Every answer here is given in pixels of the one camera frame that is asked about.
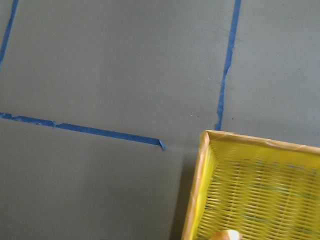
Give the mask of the yellow woven plastic basket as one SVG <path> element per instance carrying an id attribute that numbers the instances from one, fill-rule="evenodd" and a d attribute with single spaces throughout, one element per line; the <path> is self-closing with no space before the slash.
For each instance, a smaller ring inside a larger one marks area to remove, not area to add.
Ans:
<path id="1" fill-rule="evenodd" d="M 319 239 L 319 148 L 202 132 L 181 237 L 207 240 L 222 230 L 245 240 Z"/>

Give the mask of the toy croissant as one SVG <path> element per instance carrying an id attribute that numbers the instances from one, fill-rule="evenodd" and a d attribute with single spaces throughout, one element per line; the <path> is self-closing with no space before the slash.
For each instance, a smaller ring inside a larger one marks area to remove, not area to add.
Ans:
<path id="1" fill-rule="evenodd" d="M 209 238 L 209 240 L 242 240 L 243 235 L 232 229 L 221 230 Z"/>

